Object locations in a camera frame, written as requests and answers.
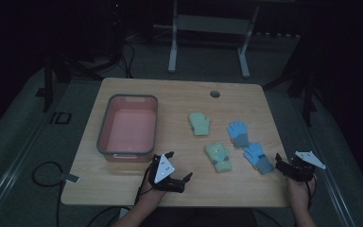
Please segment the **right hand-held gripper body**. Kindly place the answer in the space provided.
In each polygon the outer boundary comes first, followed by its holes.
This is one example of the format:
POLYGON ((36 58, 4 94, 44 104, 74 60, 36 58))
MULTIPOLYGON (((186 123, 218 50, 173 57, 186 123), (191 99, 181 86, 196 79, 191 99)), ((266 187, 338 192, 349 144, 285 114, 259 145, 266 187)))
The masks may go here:
POLYGON ((325 169, 326 165, 312 151, 296 151, 286 176, 296 182, 310 182, 317 167, 325 169))

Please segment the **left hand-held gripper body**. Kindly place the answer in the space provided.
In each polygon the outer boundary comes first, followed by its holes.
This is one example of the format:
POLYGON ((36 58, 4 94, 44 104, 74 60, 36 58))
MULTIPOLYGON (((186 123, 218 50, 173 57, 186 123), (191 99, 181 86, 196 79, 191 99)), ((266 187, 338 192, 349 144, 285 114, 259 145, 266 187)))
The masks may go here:
POLYGON ((171 174, 174 171, 175 167, 171 165, 165 154, 161 156, 154 155, 148 172, 148 182, 154 189, 159 191, 182 193, 185 182, 173 179, 171 174))

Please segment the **blue glove with grey cuff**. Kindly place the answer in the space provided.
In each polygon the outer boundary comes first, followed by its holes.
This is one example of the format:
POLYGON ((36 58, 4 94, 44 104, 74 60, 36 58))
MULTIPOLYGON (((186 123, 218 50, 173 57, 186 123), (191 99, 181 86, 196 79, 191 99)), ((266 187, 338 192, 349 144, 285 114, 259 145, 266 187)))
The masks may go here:
POLYGON ((244 157, 262 175, 268 174, 274 170, 272 163, 264 153, 263 147, 260 143, 250 143, 248 147, 243 148, 243 151, 244 157))
POLYGON ((234 121, 227 127, 227 132, 236 148, 244 148, 250 145, 248 126, 242 121, 234 121))

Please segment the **plain green mitten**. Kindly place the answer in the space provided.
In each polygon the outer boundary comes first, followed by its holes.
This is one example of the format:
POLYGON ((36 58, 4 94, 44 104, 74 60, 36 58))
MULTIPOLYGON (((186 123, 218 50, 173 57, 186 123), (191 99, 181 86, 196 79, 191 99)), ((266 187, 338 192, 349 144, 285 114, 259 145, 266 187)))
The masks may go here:
POLYGON ((188 118, 195 136, 208 136, 210 134, 211 119, 204 113, 190 113, 188 118))

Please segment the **pink bin with grey rim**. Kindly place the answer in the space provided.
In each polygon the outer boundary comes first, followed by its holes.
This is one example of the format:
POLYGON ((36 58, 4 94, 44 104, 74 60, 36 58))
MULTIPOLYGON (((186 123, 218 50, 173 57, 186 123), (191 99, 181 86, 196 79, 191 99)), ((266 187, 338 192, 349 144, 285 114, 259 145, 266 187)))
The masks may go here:
POLYGON ((108 162, 149 162, 155 148, 158 107, 158 99, 151 95, 112 96, 102 120, 97 150, 108 162))

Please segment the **person's right hand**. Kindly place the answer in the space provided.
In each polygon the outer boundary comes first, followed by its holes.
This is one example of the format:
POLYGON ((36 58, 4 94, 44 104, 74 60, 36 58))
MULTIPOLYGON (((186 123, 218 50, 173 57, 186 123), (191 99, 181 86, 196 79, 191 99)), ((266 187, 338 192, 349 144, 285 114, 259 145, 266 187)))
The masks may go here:
POLYGON ((297 182, 291 178, 287 179, 287 191, 290 206, 306 207, 310 206, 312 197, 315 194, 317 180, 313 178, 309 182, 297 182))

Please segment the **person's left hand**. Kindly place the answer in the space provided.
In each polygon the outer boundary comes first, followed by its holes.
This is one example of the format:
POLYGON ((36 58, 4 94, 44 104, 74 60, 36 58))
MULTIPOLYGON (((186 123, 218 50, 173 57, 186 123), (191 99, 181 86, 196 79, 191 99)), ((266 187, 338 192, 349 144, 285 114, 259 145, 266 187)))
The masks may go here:
POLYGON ((158 206, 164 195, 164 191, 154 189, 148 181, 145 181, 141 187, 138 202, 145 205, 158 206))

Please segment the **black tripod stand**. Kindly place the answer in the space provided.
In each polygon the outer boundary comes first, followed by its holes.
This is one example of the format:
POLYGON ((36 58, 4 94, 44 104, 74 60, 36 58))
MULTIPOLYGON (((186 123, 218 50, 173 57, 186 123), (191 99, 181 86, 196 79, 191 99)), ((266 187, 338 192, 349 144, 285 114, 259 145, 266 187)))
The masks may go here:
POLYGON ((123 18, 117 0, 50 0, 43 17, 44 85, 39 92, 48 111, 53 80, 74 75, 102 80, 99 73, 120 61, 123 18))
POLYGON ((302 118, 307 127, 311 127, 311 113, 315 112, 312 96, 315 81, 315 52, 311 47, 312 38, 305 31, 294 48, 281 76, 263 85, 268 91, 288 80, 292 80, 287 93, 290 97, 303 95, 302 118))

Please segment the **grey table clamp tab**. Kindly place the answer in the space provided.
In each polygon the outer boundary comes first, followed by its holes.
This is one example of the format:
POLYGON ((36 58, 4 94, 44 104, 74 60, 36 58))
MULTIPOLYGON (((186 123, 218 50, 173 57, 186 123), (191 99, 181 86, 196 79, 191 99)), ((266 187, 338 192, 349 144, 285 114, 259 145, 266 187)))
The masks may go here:
POLYGON ((61 174, 60 180, 63 182, 77 183, 79 181, 79 177, 73 174, 61 174))

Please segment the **white metal stand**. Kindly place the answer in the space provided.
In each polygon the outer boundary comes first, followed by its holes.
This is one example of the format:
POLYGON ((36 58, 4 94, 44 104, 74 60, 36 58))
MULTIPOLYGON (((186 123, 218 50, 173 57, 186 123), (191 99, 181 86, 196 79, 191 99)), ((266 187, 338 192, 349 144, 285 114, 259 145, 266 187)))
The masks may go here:
POLYGON ((223 18, 200 16, 190 14, 179 14, 178 4, 181 0, 170 0, 172 2, 172 25, 169 27, 171 31, 170 54, 167 66, 168 73, 175 73, 178 57, 178 32, 196 31, 208 33, 221 33, 242 35, 243 43, 236 48, 238 62, 242 77, 248 79, 251 76, 246 52, 249 48, 249 42, 253 34, 253 29, 259 14, 260 7, 255 6, 249 19, 223 18))

